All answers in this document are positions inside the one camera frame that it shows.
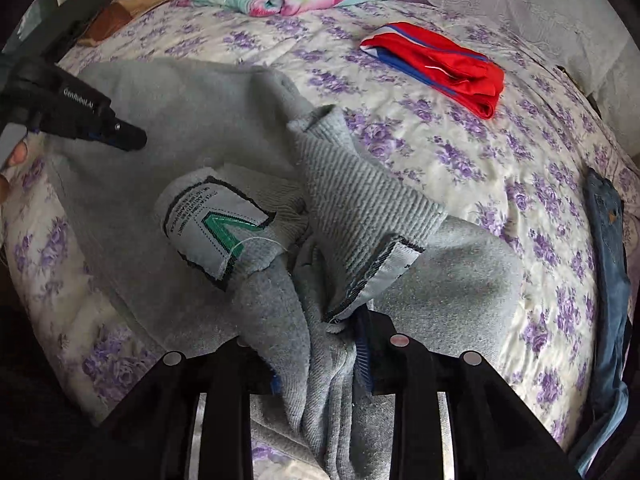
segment green logo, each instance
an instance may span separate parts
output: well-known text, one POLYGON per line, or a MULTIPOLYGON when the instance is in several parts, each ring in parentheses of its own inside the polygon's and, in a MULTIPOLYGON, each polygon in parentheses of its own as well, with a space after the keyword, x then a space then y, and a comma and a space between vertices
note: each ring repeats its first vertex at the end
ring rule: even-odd
POLYGON ((231 234, 225 226, 237 226, 247 231, 262 231, 264 226, 257 226, 240 218, 223 215, 220 213, 208 213, 203 219, 204 227, 213 235, 213 237, 222 245, 227 253, 237 258, 242 254, 244 245, 233 234, 231 234))

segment gray fabric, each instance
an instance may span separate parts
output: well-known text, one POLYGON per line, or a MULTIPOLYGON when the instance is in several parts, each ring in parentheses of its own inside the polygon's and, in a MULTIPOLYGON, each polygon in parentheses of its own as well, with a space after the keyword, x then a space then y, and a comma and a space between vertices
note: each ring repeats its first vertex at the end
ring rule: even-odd
POLYGON ((138 333, 188 356, 241 334, 282 382, 282 399, 254 399, 254 435, 304 460, 308 447, 332 479, 384 478, 389 403, 363 410, 369 401, 358 398, 352 415, 355 349, 341 319, 409 267, 393 263, 426 247, 376 307, 418 339, 440 325, 449 335, 429 342, 442 351, 474 348, 494 360, 515 306, 517 257, 467 222, 447 219, 439 232, 440 206, 360 156, 341 111, 313 110, 277 72, 166 59, 93 65, 81 76, 149 136, 133 153, 48 140, 53 186, 114 306, 138 333), (259 237, 227 226, 242 249, 229 279, 216 282, 226 290, 200 272, 212 278, 216 268, 202 250, 210 234, 189 238, 186 221, 167 229, 172 211, 196 218, 209 203, 187 202, 189 190, 210 202, 239 196, 271 215, 259 237))

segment white label patch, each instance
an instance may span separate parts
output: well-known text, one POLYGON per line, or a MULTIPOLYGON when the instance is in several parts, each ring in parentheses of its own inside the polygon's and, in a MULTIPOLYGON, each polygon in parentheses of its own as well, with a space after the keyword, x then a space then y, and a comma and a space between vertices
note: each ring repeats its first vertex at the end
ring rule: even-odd
POLYGON ((395 242, 387 257, 382 261, 378 270, 367 280, 350 307, 361 306, 375 298, 402 276, 418 256, 420 256, 420 251, 403 244, 401 241, 395 242))
POLYGON ((264 211, 253 200, 222 180, 206 180, 181 192, 164 217, 162 228, 178 252, 200 267, 221 288, 244 250, 233 232, 262 231, 275 213, 264 211))

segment red folded garment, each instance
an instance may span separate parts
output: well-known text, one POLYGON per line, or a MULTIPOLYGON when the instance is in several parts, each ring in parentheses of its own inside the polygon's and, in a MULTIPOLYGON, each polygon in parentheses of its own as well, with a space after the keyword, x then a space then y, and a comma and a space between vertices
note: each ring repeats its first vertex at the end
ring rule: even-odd
POLYGON ((494 116, 504 72, 483 54, 406 22, 379 28, 362 40, 360 48, 433 86, 481 119, 494 116))

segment blue stripe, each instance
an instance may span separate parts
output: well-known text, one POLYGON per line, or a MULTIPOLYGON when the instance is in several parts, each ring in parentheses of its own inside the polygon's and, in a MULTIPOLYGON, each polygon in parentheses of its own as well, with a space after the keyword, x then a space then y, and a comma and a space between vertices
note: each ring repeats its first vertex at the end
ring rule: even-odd
POLYGON ((434 88, 441 91, 444 95, 448 95, 448 96, 458 95, 458 92, 456 92, 455 90, 447 86, 443 86, 439 83, 436 83, 433 79, 425 76, 422 72, 419 72, 410 64, 408 64, 407 62, 405 62, 404 60, 396 56, 396 54, 387 50, 386 48, 382 46, 377 46, 375 47, 375 50, 376 50, 376 55, 374 57, 377 57, 380 61, 383 61, 386 64, 391 65, 394 68, 397 68, 401 72, 404 72, 405 74, 408 74, 411 77, 416 78, 418 81, 422 81, 423 83, 429 86, 433 86, 434 88))
POLYGON ((417 38, 414 38, 410 34, 407 34, 404 30, 397 28, 395 25, 385 25, 385 27, 392 28, 394 31, 400 34, 400 36, 404 36, 405 38, 408 38, 411 41, 415 41, 415 43, 421 44, 422 46, 430 48, 431 50, 444 52, 445 54, 460 54, 460 56, 471 57, 473 59, 479 59, 480 61, 489 61, 489 58, 487 56, 483 56, 482 54, 469 54, 468 52, 458 52, 457 50, 448 50, 446 48, 438 48, 436 46, 430 45, 429 43, 425 43, 421 40, 418 40, 417 38))

